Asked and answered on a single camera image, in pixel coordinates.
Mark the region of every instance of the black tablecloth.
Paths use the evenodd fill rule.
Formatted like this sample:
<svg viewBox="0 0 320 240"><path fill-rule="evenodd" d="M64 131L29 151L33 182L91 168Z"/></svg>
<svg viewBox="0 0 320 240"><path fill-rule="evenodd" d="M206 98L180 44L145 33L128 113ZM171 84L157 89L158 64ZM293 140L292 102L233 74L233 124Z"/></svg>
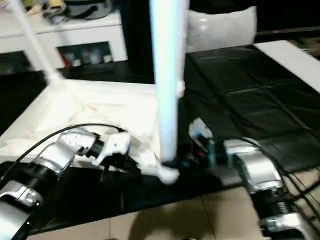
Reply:
<svg viewBox="0 0 320 240"><path fill-rule="evenodd" d="M153 83L151 71L145 72L143 67L127 62L64 69L63 73L74 79ZM30 86L43 82L41 74L30 75L34 78L28 82ZM258 140L289 172L320 165L320 94L255 47L188 54L184 80L185 94L179 102L179 144L189 140L189 122L201 117L215 135ZM10 88L7 94L10 92L15 94L15 89ZM30 101L35 95L30 94L32 97L26 99ZM28 105L27 101L23 102L24 106ZM15 117L21 108L16 108ZM12 119L5 118L3 126L9 126ZM0 171L8 166L9 163L1 164ZM169 186L152 176L125 173L110 173L107 182L99 183L100 174L96 169L68 169L41 207L31 233L96 221L241 185L233 169L221 169L220 179L195 174L182 176Z"/></svg>

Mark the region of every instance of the floor tile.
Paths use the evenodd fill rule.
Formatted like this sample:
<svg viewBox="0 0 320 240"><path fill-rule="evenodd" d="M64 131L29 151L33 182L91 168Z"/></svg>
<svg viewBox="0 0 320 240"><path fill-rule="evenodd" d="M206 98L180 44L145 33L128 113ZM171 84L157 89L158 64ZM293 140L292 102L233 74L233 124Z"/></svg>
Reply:
<svg viewBox="0 0 320 240"><path fill-rule="evenodd" d="M27 240L107 240L109 238L110 219L108 218L32 235Z"/></svg>
<svg viewBox="0 0 320 240"><path fill-rule="evenodd" d="M264 240L244 187L202 196L216 240Z"/></svg>
<svg viewBox="0 0 320 240"><path fill-rule="evenodd" d="M110 236L117 240L214 240L200 198L113 217Z"/></svg>

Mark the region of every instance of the white shelf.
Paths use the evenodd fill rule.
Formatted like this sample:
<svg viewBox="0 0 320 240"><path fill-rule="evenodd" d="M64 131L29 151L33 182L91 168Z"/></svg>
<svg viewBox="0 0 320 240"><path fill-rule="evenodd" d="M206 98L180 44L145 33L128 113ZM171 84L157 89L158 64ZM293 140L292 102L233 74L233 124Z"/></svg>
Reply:
<svg viewBox="0 0 320 240"><path fill-rule="evenodd" d="M121 16L118 10L100 19L73 19L59 25L51 25L42 17L42 13L29 16L29 20L37 34L121 25ZM0 9L0 38L11 38L22 35L24 35L24 32L15 16L9 10Z"/></svg>
<svg viewBox="0 0 320 240"><path fill-rule="evenodd" d="M57 47L62 46L108 42L113 61L127 59L121 15L118 10L100 19L72 19L59 25L51 25L42 17L42 13L28 18L55 68L64 67L57 51ZM13 13L8 9L0 9L0 54L24 51L34 69L42 70L42 63L24 35Z"/></svg>

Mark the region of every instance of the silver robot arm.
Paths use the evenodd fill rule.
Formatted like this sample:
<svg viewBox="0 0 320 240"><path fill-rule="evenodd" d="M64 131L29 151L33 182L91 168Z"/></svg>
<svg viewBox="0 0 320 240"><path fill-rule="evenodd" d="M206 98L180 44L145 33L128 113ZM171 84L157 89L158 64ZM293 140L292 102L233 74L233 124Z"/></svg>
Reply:
<svg viewBox="0 0 320 240"><path fill-rule="evenodd" d="M280 197L284 193L283 180L274 163L248 142L224 142L227 164L235 167L251 197L260 218L264 236L272 239L316 240L315 231Z"/></svg>
<svg viewBox="0 0 320 240"><path fill-rule="evenodd" d="M114 154L125 156L130 147L127 132L112 134L107 142L83 128L62 133L19 174L0 189L0 240L24 240L32 227L33 216L49 191L56 185L75 156L94 157L92 164L103 164Z"/></svg>

